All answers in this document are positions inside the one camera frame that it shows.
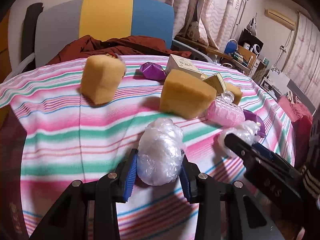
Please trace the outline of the blue desk fan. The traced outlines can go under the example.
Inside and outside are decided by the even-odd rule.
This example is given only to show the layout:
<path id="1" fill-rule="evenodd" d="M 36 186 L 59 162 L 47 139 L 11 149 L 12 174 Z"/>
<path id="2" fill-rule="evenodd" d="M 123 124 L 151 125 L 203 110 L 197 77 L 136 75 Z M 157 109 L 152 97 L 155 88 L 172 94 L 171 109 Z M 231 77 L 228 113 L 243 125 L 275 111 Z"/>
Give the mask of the blue desk fan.
<path id="1" fill-rule="evenodd" d="M 224 53 L 231 55 L 232 53 L 234 53 L 235 51 L 237 51 L 238 49 L 238 43 L 235 39 L 230 39 L 225 47 Z"/>

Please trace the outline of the cream cardboard box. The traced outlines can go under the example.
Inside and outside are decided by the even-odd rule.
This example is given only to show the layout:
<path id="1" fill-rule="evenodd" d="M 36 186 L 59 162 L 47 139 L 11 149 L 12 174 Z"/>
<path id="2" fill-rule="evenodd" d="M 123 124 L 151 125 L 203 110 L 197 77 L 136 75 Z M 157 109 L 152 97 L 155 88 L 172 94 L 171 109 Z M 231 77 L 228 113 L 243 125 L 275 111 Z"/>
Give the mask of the cream cardboard box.
<path id="1" fill-rule="evenodd" d="M 171 70 L 176 69 L 188 73 L 198 79 L 205 79 L 207 76 L 203 74 L 189 59 L 170 54 L 165 73 L 168 75 Z"/>

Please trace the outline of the purple shiny wrapper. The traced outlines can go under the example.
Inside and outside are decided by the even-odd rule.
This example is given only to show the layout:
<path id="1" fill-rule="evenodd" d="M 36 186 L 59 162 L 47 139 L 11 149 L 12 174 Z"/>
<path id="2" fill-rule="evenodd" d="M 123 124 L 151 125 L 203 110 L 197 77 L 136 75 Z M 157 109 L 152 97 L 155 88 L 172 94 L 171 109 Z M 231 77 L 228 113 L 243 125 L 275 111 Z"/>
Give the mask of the purple shiny wrapper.
<path id="1" fill-rule="evenodd" d="M 153 62 L 142 64 L 139 71 L 149 80 L 163 81 L 167 77 L 162 66 Z"/>

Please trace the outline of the striped pink green bedsheet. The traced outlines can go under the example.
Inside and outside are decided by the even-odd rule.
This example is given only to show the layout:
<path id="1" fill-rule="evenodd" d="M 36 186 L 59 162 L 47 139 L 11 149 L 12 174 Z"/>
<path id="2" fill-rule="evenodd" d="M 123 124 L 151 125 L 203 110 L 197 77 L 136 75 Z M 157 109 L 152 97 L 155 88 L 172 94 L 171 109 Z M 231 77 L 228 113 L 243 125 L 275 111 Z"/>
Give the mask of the striped pink green bedsheet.
<path id="1" fill-rule="evenodd" d="M 1 107 L 10 105 L 27 132 L 22 153 L 20 192 L 25 231 L 29 237 L 41 218 L 75 179 L 89 182 L 113 171 L 138 146 L 146 126 L 171 118 L 183 130 L 187 158 L 216 180 L 231 183 L 244 178 L 239 158 L 214 150 L 219 126 L 202 115 L 185 120 L 158 111 L 162 83 L 144 79 L 145 62 L 166 67 L 165 56 L 123 56 L 126 74 L 114 99 L 92 107 L 80 92 L 86 59 L 37 68 L 1 84 Z M 250 77 L 217 63 L 192 61 L 204 74 L 221 73 L 243 93 L 240 107 L 260 116 L 266 137 L 260 143 L 295 163 L 291 120 L 276 101 Z M 193 239 L 198 205 L 185 200 L 181 185 L 149 187 L 136 180 L 126 204 L 117 204 L 121 239 Z"/>

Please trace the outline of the small cream green box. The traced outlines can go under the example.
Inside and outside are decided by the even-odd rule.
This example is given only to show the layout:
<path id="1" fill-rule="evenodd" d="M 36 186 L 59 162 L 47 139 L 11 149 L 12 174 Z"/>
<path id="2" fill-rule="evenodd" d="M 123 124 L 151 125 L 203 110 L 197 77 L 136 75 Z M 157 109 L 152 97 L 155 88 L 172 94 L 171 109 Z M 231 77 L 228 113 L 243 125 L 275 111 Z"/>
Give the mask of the small cream green box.
<path id="1" fill-rule="evenodd" d="M 221 95 L 226 91 L 226 83 L 220 73 L 216 73 L 203 79 L 203 82 L 215 88 L 217 95 Z"/>

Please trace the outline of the purple pouch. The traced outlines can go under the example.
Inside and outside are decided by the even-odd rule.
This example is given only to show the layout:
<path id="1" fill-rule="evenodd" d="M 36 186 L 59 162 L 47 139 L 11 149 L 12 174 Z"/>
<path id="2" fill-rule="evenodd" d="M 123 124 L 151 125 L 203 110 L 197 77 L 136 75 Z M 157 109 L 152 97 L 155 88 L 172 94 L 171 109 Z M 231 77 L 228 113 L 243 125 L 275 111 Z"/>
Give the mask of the purple pouch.
<path id="1" fill-rule="evenodd" d="M 244 116 L 245 116 L 245 120 L 253 121 L 260 127 L 260 131 L 257 133 L 258 136 L 262 138 L 266 137 L 265 125 L 263 120 L 260 118 L 260 116 L 246 109 L 244 109 Z"/>

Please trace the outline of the dark red blanket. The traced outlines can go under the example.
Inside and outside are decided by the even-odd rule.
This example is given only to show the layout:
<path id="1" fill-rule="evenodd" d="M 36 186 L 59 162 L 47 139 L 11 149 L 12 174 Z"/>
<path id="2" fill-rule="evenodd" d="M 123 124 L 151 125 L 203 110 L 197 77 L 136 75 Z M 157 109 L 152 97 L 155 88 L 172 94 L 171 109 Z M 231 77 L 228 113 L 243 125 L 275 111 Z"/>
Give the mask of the dark red blanket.
<path id="1" fill-rule="evenodd" d="M 111 38 L 107 41 L 96 40 L 85 35 L 67 44 L 47 64 L 57 64 L 74 59 L 88 58 L 92 55 L 156 55 L 169 56 L 171 54 L 189 58 L 190 51 L 176 51 L 168 49 L 164 40 L 149 36 L 128 36 L 124 38 Z"/>

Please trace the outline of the cluttered wooden desk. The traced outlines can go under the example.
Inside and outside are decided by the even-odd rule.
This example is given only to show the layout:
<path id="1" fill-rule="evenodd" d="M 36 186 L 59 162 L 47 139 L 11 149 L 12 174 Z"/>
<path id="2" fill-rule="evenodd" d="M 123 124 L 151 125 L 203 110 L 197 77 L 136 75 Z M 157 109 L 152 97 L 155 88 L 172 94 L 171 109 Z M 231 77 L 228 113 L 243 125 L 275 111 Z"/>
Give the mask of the cluttered wooden desk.
<path id="1" fill-rule="evenodd" d="M 176 36 L 175 40 L 203 53 L 213 62 L 236 69 L 247 76 L 252 77 L 259 66 L 258 55 L 254 53 L 254 48 L 250 51 L 238 45 L 236 40 L 227 42 L 227 46 L 223 51 L 182 36 Z"/>

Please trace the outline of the wall air conditioner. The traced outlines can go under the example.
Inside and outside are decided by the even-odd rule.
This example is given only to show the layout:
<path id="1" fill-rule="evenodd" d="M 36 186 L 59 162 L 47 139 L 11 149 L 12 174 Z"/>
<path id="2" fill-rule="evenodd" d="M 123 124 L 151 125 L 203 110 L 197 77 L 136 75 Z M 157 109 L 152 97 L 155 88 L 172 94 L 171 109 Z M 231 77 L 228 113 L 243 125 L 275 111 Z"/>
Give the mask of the wall air conditioner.
<path id="1" fill-rule="evenodd" d="M 295 30 L 296 22 L 278 11 L 265 9 L 265 16 L 285 26 L 287 29 Z"/>

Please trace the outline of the small yellow sponge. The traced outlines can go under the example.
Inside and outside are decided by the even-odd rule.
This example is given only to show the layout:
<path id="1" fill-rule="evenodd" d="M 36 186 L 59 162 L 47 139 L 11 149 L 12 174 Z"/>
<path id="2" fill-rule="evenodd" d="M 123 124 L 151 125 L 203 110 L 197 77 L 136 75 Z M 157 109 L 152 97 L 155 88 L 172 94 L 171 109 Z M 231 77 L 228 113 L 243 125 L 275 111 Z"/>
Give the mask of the small yellow sponge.
<path id="1" fill-rule="evenodd" d="M 242 91 L 239 87 L 236 87 L 235 85 L 231 83 L 226 83 L 226 90 L 230 91 L 234 95 L 233 103 L 238 105 L 242 99 Z"/>

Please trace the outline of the black rolled mat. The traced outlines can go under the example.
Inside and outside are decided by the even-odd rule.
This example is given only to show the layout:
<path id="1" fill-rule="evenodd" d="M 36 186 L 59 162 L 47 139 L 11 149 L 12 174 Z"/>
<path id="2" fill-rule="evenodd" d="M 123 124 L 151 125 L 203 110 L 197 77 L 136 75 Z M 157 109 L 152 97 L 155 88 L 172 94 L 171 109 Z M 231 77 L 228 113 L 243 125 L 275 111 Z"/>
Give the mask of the black rolled mat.
<path id="1" fill-rule="evenodd" d="M 34 3 L 27 7 L 23 21 L 22 39 L 21 39 L 21 60 L 23 61 L 35 51 L 35 32 L 37 19 L 43 12 L 43 3 Z"/>

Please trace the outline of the clear plastic ball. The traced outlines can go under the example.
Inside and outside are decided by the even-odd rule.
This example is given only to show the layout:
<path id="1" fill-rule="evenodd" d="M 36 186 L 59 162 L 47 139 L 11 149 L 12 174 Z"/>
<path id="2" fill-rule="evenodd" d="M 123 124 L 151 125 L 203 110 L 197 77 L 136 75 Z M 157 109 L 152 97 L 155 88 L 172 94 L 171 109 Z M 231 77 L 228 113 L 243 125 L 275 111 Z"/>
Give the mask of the clear plastic ball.
<path id="1" fill-rule="evenodd" d="M 150 186 L 171 183 L 180 174 L 184 156 L 183 131 L 169 118 L 148 124 L 140 137 L 137 175 Z"/>

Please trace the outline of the pink hair roller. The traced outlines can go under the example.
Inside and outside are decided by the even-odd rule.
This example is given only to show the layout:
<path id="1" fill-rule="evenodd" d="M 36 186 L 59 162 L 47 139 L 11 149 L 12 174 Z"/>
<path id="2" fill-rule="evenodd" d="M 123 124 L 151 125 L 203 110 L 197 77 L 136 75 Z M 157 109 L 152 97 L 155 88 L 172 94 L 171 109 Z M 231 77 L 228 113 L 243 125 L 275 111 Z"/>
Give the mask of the pink hair roller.
<path id="1" fill-rule="evenodd" d="M 234 95 L 225 91 L 217 96 L 206 110 L 206 118 L 220 126 L 234 127 L 245 121 L 242 108 L 233 103 Z"/>

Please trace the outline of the large yellow sponge block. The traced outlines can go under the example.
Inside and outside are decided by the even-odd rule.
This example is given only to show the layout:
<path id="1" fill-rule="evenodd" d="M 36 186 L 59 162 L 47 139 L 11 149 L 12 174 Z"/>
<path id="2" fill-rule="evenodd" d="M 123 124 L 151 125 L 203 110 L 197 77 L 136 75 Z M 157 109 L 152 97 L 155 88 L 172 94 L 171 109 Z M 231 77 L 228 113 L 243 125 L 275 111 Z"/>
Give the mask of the large yellow sponge block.
<path id="1" fill-rule="evenodd" d="M 210 106 L 216 94 L 216 89 L 202 80 L 173 69 L 164 81 L 159 110 L 192 119 Z"/>

